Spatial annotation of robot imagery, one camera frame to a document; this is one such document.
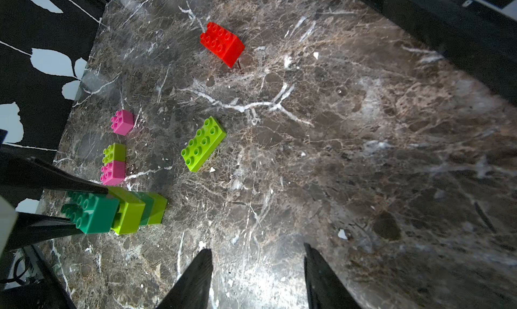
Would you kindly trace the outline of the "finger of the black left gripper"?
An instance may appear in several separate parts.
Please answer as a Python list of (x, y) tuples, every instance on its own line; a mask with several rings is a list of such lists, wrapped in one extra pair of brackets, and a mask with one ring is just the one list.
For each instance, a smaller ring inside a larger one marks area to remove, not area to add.
[(38, 158), (1, 151), (1, 185), (107, 195), (106, 186), (74, 177)]
[(67, 218), (18, 213), (4, 250), (16, 250), (46, 240), (78, 234), (83, 232)]

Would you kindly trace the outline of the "lime green lego stack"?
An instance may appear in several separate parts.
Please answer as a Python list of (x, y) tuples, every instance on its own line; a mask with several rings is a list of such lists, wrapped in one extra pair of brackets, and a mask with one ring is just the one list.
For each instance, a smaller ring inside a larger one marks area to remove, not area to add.
[(168, 200), (160, 194), (121, 187), (109, 187), (109, 194), (119, 200), (111, 227), (117, 235), (135, 233), (140, 226), (161, 224)]

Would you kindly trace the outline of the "red lego brick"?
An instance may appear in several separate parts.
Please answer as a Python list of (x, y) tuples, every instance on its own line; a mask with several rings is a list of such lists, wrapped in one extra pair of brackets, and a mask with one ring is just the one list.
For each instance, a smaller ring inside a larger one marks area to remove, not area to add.
[(233, 68), (245, 48), (235, 34), (214, 22), (207, 24), (207, 30), (200, 35), (200, 42), (229, 68)]

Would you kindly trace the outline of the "lime 2x4 lego brick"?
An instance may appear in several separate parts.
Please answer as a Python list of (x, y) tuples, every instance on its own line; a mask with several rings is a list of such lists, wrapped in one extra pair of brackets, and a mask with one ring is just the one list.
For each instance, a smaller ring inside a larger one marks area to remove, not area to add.
[(213, 117), (204, 120), (203, 126), (196, 131), (187, 146), (181, 150), (181, 156), (187, 168), (196, 173), (226, 137), (226, 132)]

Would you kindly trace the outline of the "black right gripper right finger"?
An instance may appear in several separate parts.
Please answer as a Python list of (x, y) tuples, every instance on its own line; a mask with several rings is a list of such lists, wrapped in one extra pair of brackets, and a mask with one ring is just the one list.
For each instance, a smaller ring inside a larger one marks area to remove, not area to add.
[(310, 309), (361, 308), (341, 283), (323, 256), (308, 243), (304, 243), (304, 277)]

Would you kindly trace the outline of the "dark green 2x4 lego brick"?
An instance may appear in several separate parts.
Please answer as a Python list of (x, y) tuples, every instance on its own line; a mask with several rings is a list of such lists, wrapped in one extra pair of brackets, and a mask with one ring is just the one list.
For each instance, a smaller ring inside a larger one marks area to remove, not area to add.
[(76, 228), (85, 234), (100, 234), (110, 231), (118, 212), (119, 200), (110, 195), (68, 191), (70, 202), (61, 208), (61, 213)]

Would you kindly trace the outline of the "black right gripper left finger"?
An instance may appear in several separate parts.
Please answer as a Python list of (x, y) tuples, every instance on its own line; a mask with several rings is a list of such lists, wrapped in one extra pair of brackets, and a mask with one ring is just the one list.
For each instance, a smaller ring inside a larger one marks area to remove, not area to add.
[(204, 248), (156, 309), (207, 308), (213, 268), (211, 249)]

